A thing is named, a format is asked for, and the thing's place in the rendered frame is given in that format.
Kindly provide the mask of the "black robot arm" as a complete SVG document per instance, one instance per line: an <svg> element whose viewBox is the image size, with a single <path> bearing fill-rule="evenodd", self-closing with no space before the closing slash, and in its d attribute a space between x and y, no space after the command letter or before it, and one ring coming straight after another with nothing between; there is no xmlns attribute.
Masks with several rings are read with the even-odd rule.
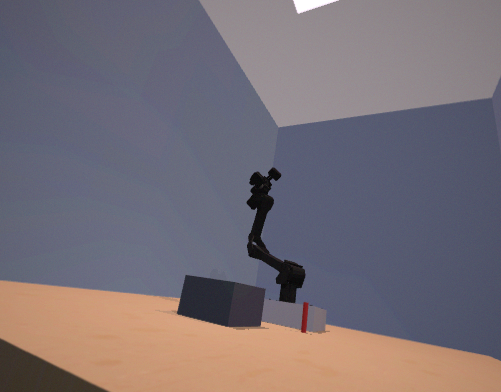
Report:
<svg viewBox="0 0 501 392"><path fill-rule="evenodd" d="M279 301L295 303L296 290L302 288L305 279L305 270L303 266L295 262L284 260L284 262L273 255L269 254L265 244L261 240L261 233L267 213L271 210L274 199L268 195L270 188L266 184L259 185L266 177L262 176L258 171L255 172L250 178L250 185L257 184L257 194L253 194L247 201L251 209L257 213L252 226L251 233L248 236L248 255L249 257L262 260L274 269L279 271L276 277L276 284L281 284ZM254 245L255 242L257 245Z"/></svg>

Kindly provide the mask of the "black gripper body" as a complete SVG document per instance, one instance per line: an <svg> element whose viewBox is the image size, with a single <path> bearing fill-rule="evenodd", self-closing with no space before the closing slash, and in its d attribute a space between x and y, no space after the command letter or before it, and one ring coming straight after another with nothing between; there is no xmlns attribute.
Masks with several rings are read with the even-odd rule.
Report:
<svg viewBox="0 0 501 392"><path fill-rule="evenodd" d="M275 181L277 181L280 177L281 177L281 173L279 171L277 171L275 168L272 168L269 172L268 172L269 176L264 180L262 181L259 185L261 184L266 184L270 189L271 189L271 186L272 184L270 183L270 180L273 178ZM270 177L271 176L271 177ZM270 177L270 178L269 178ZM269 178L269 179L268 179ZM259 187L259 186L258 186ZM253 187L250 191L252 194L257 194L257 189L258 187Z"/></svg>

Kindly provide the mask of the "red peg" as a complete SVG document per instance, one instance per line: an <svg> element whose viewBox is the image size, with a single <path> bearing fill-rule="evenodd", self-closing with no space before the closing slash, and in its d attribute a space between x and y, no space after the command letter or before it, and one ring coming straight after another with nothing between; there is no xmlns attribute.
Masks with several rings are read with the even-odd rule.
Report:
<svg viewBox="0 0 501 392"><path fill-rule="evenodd" d="M308 316L308 304L304 302L303 304L303 315L302 315L302 327L301 327L301 332L306 333L306 328L307 328L307 316Z"/></svg>

